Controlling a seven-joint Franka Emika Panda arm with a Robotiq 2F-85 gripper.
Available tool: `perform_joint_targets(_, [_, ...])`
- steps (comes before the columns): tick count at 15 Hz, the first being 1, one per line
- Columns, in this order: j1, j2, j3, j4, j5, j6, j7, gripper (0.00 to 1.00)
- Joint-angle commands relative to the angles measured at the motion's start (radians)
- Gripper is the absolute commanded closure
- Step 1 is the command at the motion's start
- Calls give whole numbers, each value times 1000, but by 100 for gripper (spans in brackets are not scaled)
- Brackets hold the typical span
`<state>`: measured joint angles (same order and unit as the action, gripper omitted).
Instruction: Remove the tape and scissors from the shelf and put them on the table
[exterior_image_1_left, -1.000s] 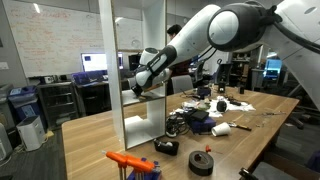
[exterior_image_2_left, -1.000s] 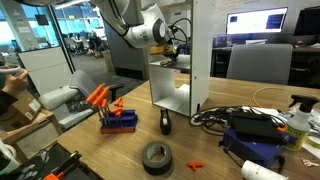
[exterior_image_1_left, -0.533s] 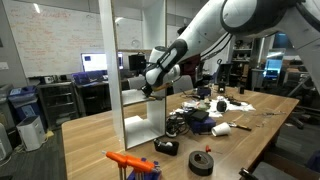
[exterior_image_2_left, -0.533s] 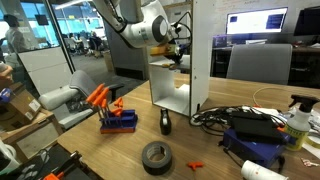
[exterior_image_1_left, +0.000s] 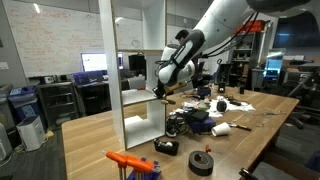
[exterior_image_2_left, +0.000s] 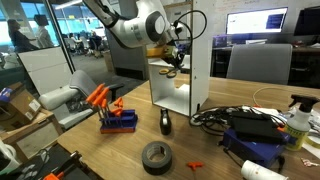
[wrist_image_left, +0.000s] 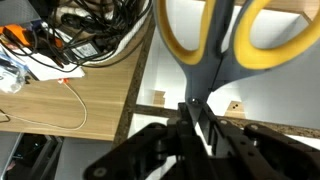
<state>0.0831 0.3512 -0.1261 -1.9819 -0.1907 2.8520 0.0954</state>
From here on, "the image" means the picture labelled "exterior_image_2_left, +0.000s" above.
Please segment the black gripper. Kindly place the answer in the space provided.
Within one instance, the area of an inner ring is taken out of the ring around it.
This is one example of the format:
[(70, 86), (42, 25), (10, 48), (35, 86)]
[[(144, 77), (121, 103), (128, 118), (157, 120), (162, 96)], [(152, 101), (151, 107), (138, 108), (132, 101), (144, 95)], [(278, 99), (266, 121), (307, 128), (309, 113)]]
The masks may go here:
[(187, 46), (185, 44), (174, 45), (172, 55), (164, 58), (164, 61), (174, 67), (179, 67), (186, 54)]

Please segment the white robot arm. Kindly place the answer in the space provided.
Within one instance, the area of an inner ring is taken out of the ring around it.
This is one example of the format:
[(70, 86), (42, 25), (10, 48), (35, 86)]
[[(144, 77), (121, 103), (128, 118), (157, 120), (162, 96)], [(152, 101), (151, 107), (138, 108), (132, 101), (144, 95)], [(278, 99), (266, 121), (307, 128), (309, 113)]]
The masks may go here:
[(108, 0), (83, 0), (124, 48), (148, 48), (148, 58), (160, 58), (180, 68), (184, 53), (177, 47), (177, 23), (170, 23), (160, 0), (137, 0), (135, 17), (124, 17), (114, 10)]

